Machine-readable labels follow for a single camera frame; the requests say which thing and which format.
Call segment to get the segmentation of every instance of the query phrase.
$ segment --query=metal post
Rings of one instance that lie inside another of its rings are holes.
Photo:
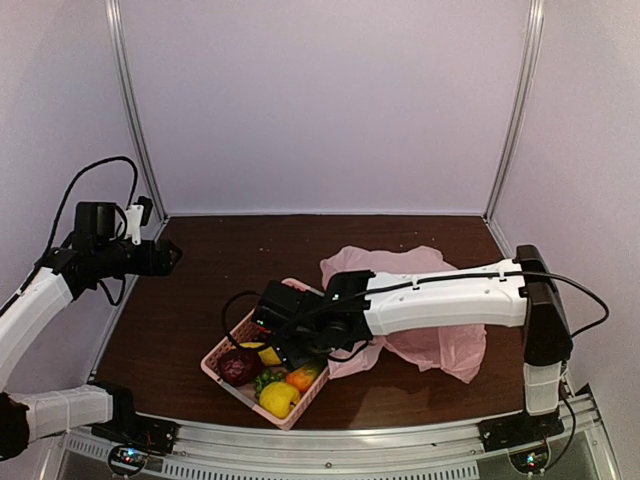
[[[133,81],[131,80],[131,72],[129,71],[129,61],[127,59],[127,49],[125,44],[124,32],[122,29],[122,19],[120,17],[120,0],[106,0],[107,20],[109,24],[109,32],[111,34],[111,44],[116,59],[116,67],[118,69],[118,78],[120,80],[120,88],[122,90],[122,99],[124,101],[125,112],[129,123],[129,132],[133,145],[140,159],[140,167],[142,169],[142,177],[144,179],[147,191],[153,200],[154,212],[159,221],[163,221],[167,217],[167,213],[162,203],[158,182],[153,174],[153,167],[149,158],[149,151],[144,139],[142,124],[140,122],[140,114],[133,91]]]
[[[524,119],[524,111],[529,92],[533,83],[533,77],[538,63],[538,54],[540,53],[540,43],[542,40],[542,27],[544,22],[544,2],[545,0],[531,0],[529,9],[529,22],[527,24],[527,34],[524,42],[524,52],[522,56],[522,65],[520,67],[520,78],[518,79],[518,88],[516,90],[516,98],[509,120],[509,129],[507,137],[502,149],[500,158],[500,166],[493,183],[489,203],[485,210],[484,219],[491,225],[493,217],[498,206],[498,201],[504,190],[505,181],[509,173],[511,161],[516,150],[518,137]]]

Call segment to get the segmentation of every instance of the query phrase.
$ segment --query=pink plastic bag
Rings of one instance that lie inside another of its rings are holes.
[[[373,270],[388,273],[430,273],[455,270],[442,259],[442,253],[429,247],[418,247],[404,253],[367,251],[344,247],[331,258],[320,262],[322,284],[338,272]],[[427,327],[410,332],[398,332],[374,338],[371,345],[347,363],[329,362],[329,378],[340,378],[370,370],[383,348],[414,363],[421,372],[440,368],[465,383],[471,382],[480,370],[486,350],[484,325],[457,327]],[[338,351],[337,358],[347,358],[351,352]]]

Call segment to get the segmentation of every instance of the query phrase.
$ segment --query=yellow fruit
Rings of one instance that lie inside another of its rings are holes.
[[[300,401],[300,391],[285,382],[273,382],[260,394],[260,406],[272,415],[287,418]]]
[[[258,348],[264,345],[264,343],[246,342],[246,343],[241,343],[240,345],[247,348]],[[278,354],[273,348],[267,348],[266,350],[262,350],[258,352],[258,355],[260,355],[260,360],[262,360],[262,363],[264,363],[265,367],[275,367],[276,365],[280,365],[282,363],[280,361],[280,357],[278,357]]]

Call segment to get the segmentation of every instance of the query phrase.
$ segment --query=green pepper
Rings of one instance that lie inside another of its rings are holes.
[[[261,380],[263,383],[265,383],[265,382],[269,382],[269,379],[271,378],[271,375],[273,375],[273,374],[272,374],[272,372],[271,372],[271,370],[269,370],[269,369],[267,368],[264,372],[262,372],[262,373],[260,374],[260,380]]]

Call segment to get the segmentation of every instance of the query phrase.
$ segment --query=white cable clip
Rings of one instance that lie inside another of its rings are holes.
[[[505,273],[505,267],[503,265],[500,265],[498,267],[498,281],[499,282],[506,282],[507,281],[507,277],[504,274]]]
[[[140,245],[142,239],[140,225],[144,215],[144,206],[138,204],[130,205],[124,214],[127,217],[127,232],[124,238],[130,238],[134,245]]]

